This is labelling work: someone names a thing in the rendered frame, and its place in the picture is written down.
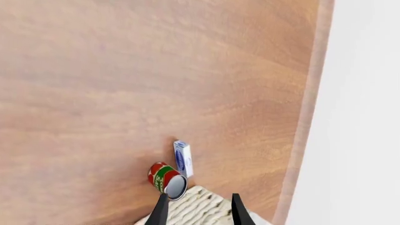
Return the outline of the blue and white food box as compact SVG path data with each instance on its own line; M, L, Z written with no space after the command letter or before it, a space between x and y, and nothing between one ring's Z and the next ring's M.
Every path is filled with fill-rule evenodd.
M177 170L186 178L194 175L191 147L189 144L176 140L173 142Z

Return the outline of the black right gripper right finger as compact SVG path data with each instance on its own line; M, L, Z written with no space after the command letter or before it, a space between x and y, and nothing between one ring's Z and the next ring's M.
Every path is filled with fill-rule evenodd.
M232 194L231 208L234 225L256 225L238 193Z

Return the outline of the red and green soup tin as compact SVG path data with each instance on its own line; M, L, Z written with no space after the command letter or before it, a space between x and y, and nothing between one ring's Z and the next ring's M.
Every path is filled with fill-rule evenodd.
M171 201L181 199L188 188L187 178L165 162L155 162L147 178L161 194L167 194Z

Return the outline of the pale woven basket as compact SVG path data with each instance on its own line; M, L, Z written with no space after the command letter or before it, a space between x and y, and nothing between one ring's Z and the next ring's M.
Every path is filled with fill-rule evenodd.
M234 225L232 201L194 186L169 202L166 225Z

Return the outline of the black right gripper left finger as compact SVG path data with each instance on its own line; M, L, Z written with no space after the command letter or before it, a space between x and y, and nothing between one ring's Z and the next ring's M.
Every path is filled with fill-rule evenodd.
M169 198L167 194L161 194L145 225L166 225L168 218Z

